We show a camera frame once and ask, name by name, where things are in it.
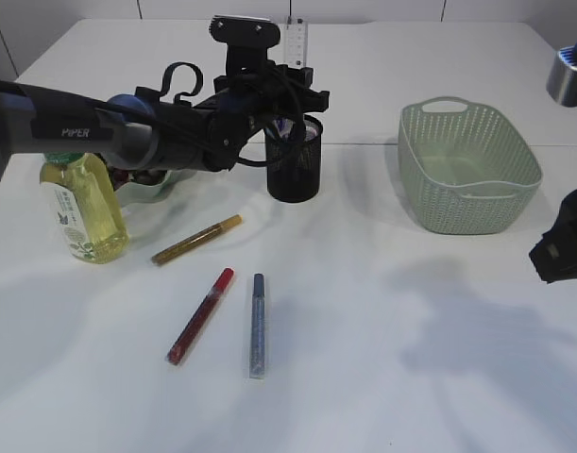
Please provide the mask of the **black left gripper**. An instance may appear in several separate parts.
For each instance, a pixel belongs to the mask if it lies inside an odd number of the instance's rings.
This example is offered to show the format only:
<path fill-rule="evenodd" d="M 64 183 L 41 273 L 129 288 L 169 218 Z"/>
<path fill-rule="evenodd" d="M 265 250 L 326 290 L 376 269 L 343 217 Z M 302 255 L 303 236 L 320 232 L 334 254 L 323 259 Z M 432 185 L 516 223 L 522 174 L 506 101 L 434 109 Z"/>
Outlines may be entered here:
<path fill-rule="evenodd" d="M 193 168 L 217 173 L 237 164 L 267 168 L 290 159 L 304 143 L 304 116 L 329 108 L 330 92 L 314 91 L 313 81 L 312 68 L 296 69 L 272 60 L 261 74 L 217 77 L 215 93 L 193 107 Z M 274 160 L 243 158 L 249 140 L 280 117 L 294 122 L 291 137 L 282 143 L 289 153 Z"/>

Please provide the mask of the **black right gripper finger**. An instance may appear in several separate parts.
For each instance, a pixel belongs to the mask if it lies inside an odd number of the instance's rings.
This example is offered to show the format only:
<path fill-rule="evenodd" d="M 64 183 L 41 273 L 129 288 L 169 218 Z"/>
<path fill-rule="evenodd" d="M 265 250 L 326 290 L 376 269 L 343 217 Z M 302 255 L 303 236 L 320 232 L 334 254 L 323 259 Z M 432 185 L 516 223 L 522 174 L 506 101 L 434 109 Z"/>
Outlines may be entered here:
<path fill-rule="evenodd" d="M 562 200 L 554 224 L 529 258 L 546 283 L 577 279 L 577 189 Z"/>

